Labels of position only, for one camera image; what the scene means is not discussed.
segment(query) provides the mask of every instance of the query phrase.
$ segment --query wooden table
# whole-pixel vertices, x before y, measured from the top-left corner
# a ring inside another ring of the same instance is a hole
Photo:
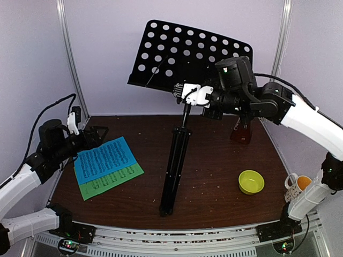
[[[249,145],[230,141],[237,117],[222,121],[190,116],[193,131],[172,216],[160,217],[172,128],[181,116],[92,117],[88,125],[108,126],[106,140],[124,136],[145,173],[83,201],[69,165],[52,203],[73,212],[74,220],[136,229],[218,228],[277,220],[284,201],[286,170],[259,120],[252,122]],[[245,195],[238,176],[246,169],[261,173],[265,188]]]

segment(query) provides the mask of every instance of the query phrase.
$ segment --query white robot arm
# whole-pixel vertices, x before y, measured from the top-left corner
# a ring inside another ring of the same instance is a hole
[[[292,101],[295,106],[288,110],[281,124],[308,136],[327,149],[332,155],[331,159],[337,160],[337,163],[342,162],[342,128],[319,114],[318,109],[313,110],[310,108],[299,96],[293,95]],[[312,183],[296,199],[290,202],[288,207],[289,218],[301,221],[309,211],[320,204],[329,194],[341,190],[342,186],[336,185],[340,183],[341,176],[343,175],[336,174],[336,177],[330,179],[331,182],[325,184],[322,167]]]
[[[41,211],[21,217],[4,218],[20,199],[45,183],[63,161],[76,157],[82,150],[102,144],[108,129],[91,127],[89,131],[79,131],[79,109],[73,110],[68,116],[68,127],[63,126],[58,119],[49,120],[39,127],[40,144],[37,151],[23,162],[18,172],[0,185],[0,255],[6,253],[16,242],[42,231],[60,229],[66,238],[75,234],[71,212],[60,205],[47,206]],[[105,130],[102,137],[99,136],[98,129]]]
[[[315,179],[284,206],[280,221],[257,227],[260,241],[290,236],[301,229],[300,221],[309,211],[331,193],[343,190],[343,127],[321,113],[292,84],[271,75],[254,74],[245,56],[222,60],[215,67],[219,81],[206,86],[177,84],[174,96],[188,109],[191,105],[204,107],[205,117],[220,119],[223,113],[236,114],[245,125],[254,117],[264,117],[299,131],[328,150]],[[277,79],[298,95],[276,82],[257,87],[255,76]]]

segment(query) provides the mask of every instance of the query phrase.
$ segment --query mug handle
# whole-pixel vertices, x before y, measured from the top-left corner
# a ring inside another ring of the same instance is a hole
[[[285,188],[286,189],[290,189],[290,186],[288,185],[288,181],[290,179],[290,177],[293,176],[294,177],[294,180],[297,180],[298,179],[298,175],[296,173],[292,173],[292,174],[289,174],[285,180]]]

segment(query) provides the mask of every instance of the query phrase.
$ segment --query orange liquid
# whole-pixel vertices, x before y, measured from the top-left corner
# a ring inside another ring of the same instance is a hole
[[[298,180],[297,180],[297,184],[298,184],[298,187],[304,191],[305,188],[311,184],[311,179],[309,179],[308,177],[305,177],[305,176],[300,176],[298,177]]]

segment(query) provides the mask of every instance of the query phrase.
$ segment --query yellow bowl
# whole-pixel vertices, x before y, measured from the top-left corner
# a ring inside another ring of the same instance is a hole
[[[264,187],[264,179],[254,170],[244,170],[238,177],[240,190],[244,194],[256,194]]]

